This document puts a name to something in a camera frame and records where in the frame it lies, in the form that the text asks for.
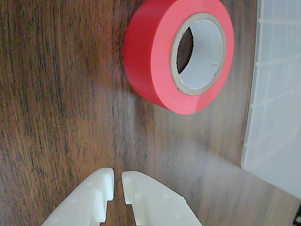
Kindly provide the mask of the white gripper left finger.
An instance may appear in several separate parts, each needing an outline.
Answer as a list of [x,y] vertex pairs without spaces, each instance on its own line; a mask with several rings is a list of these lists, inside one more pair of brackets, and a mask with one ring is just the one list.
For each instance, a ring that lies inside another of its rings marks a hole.
[[80,183],[49,215],[44,226],[99,226],[114,197],[114,171],[100,168]]

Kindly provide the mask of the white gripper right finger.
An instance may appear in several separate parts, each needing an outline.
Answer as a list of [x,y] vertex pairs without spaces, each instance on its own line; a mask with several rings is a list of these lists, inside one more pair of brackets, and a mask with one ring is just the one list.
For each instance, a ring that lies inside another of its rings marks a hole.
[[144,173],[124,171],[122,186],[137,226],[202,225],[183,196]]

